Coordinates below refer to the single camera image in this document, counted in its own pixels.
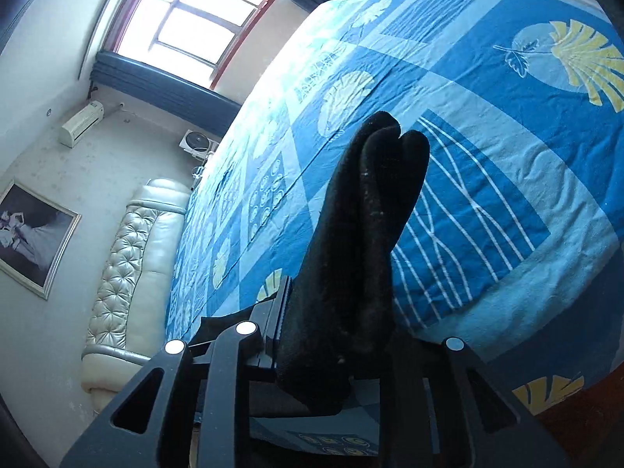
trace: black glove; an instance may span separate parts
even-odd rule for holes
[[[394,330],[390,252],[428,163],[427,138],[377,112],[334,171],[277,354],[278,385],[314,412],[341,409],[354,367],[379,360]]]

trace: blue blanket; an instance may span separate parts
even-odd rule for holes
[[[596,383],[624,359],[621,51],[600,9],[576,0],[323,4],[191,197],[168,338],[188,340],[201,316],[245,308],[297,274],[343,149],[386,110],[431,143],[392,251],[397,322],[466,340],[533,413]],[[374,419],[374,391],[361,392],[357,410]],[[277,429],[298,448],[356,448],[344,428],[334,438],[310,426],[307,439]]]

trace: picture frame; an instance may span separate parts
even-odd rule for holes
[[[0,271],[48,299],[82,216],[13,180],[0,196]]]

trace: white round joint cap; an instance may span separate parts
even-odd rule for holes
[[[241,322],[236,326],[236,332],[242,336],[253,334],[256,329],[258,329],[258,327],[253,322]]]
[[[171,355],[179,354],[184,350],[184,342],[181,339],[172,339],[165,345],[165,352]]]
[[[454,352],[460,352],[464,349],[464,342],[460,340],[458,337],[450,337],[446,340],[446,346],[449,350],[453,350]]]

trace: wall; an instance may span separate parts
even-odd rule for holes
[[[126,112],[105,118],[74,149],[56,138],[45,132],[0,177],[0,192],[16,178],[82,214],[48,301],[0,271],[0,393],[52,468],[93,416],[80,388],[80,353],[126,202],[151,178],[190,185],[199,165],[177,147],[178,133]]]
[[[0,55],[0,174],[49,120],[86,98],[80,67],[106,1],[35,0],[24,13]]]
[[[243,41],[214,90],[243,103],[307,16],[290,0],[275,0]]]

